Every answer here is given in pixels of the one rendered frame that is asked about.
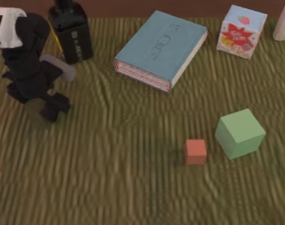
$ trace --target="gray object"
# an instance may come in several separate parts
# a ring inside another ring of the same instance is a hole
[[[76,77],[76,70],[73,68],[73,66],[68,65],[67,63],[57,59],[52,55],[44,54],[40,57],[40,61],[47,61],[63,70],[63,74],[61,77],[65,81],[72,81]]]

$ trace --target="black bottle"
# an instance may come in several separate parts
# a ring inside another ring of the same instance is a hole
[[[65,61],[73,64],[92,57],[90,30],[82,6],[72,0],[54,0],[49,10],[49,21],[64,54]]]

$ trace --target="book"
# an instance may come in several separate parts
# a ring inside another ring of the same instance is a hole
[[[204,26],[155,11],[115,56],[114,69],[168,93],[207,34]]]

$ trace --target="brown wall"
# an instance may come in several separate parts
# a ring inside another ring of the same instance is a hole
[[[148,17],[158,9],[181,17],[224,17],[231,4],[280,15],[285,0],[77,0],[89,17]],[[0,6],[18,7],[46,15],[53,0],[0,0]]]

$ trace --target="green cube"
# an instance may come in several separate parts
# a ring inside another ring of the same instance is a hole
[[[266,132],[249,109],[220,118],[215,137],[229,159],[256,151]]]

